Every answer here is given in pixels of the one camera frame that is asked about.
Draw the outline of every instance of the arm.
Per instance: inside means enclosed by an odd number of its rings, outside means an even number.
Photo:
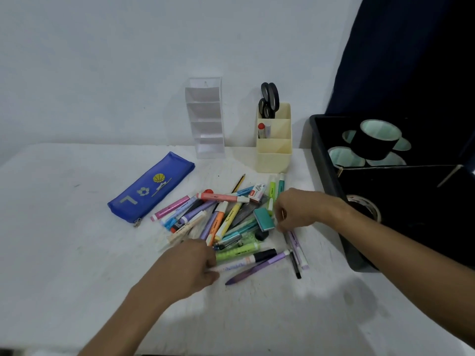
[[[78,356],[133,356],[170,305],[218,279],[219,273],[206,271],[215,265],[215,252],[203,240],[165,251]]]
[[[332,227],[422,312],[475,347],[475,271],[321,192],[291,188],[274,209],[281,231],[314,222]]]

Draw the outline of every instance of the black plastic box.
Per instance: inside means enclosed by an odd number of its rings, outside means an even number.
[[[395,124],[411,142],[411,150],[396,152],[406,160],[407,166],[345,167],[338,177],[338,169],[327,150],[350,146],[342,133],[357,130],[361,121],[374,118]],[[366,197],[381,211],[384,225],[459,263],[475,267],[472,246],[475,176],[459,166],[463,162],[460,150],[473,128],[465,127],[456,135],[444,132],[455,130],[456,122],[450,117],[437,123],[428,118],[412,121],[354,114],[311,116],[312,155],[325,192],[345,201],[349,194]],[[341,235],[340,239],[353,270],[375,271],[351,243]]]

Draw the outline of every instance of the pink highlighter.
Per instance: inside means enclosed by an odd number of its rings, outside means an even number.
[[[242,202],[242,203],[249,203],[249,197],[244,196],[231,196],[231,195],[220,195],[220,194],[205,194],[204,192],[200,192],[196,194],[196,197],[209,201],[228,201],[228,202]]]
[[[180,200],[175,201],[174,203],[171,203],[167,207],[164,207],[160,211],[156,212],[152,216],[150,216],[152,221],[157,221],[158,219],[161,219],[163,216],[166,214],[169,214],[173,210],[177,209],[181,205],[183,205],[185,202],[187,202],[190,198],[188,196],[182,197]]]

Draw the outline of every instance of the black tray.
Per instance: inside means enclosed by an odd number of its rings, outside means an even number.
[[[455,261],[475,267],[471,248],[475,215],[475,177],[461,167],[442,185],[441,182],[456,169],[456,157],[451,150],[439,157],[430,152],[431,145],[411,141],[410,151],[399,152],[409,166],[345,167],[337,176],[327,150],[334,146],[348,146],[341,134],[355,130],[364,118],[328,117],[313,115],[312,155],[327,194],[341,197],[354,194],[366,197],[381,211],[382,223],[396,231],[436,250]],[[403,137],[415,131],[411,125],[398,125]],[[439,158],[446,165],[430,164]],[[360,272],[375,271],[371,263],[340,235],[349,266]]]

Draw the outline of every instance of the white table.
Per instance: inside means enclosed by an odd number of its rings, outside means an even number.
[[[158,257],[165,233],[138,229],[107,202],[168,151],[195,170],[156,209],[205,188],[266,182],[254,148],[196,160],[193,147],[40,144],[0,168],[0,346],[79,350]],[[295,149],[286,187],[323,190],[310,150]],[[353,272],[338,235],[297,230],[310,270],[284,260],[232,287],[229,274],[182,300],[140,345],[163,355],[475,355],[380,273]],[[273,232],[268,246],[284,247]]]

